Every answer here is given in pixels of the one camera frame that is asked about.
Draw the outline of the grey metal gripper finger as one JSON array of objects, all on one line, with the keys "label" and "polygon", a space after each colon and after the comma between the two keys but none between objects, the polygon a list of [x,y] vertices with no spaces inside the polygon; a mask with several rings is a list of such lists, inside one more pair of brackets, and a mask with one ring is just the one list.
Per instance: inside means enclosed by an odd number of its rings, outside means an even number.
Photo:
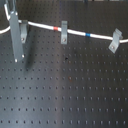
[{"label": "grey metal gripper finger", "polygon": [[24,53],[23,53],[23,45],[21,41],[18,16],[14,11],[10,13],[9,24],[10,24],[10,31],[11,31],[14,61],[18,62],[24,58]]}]

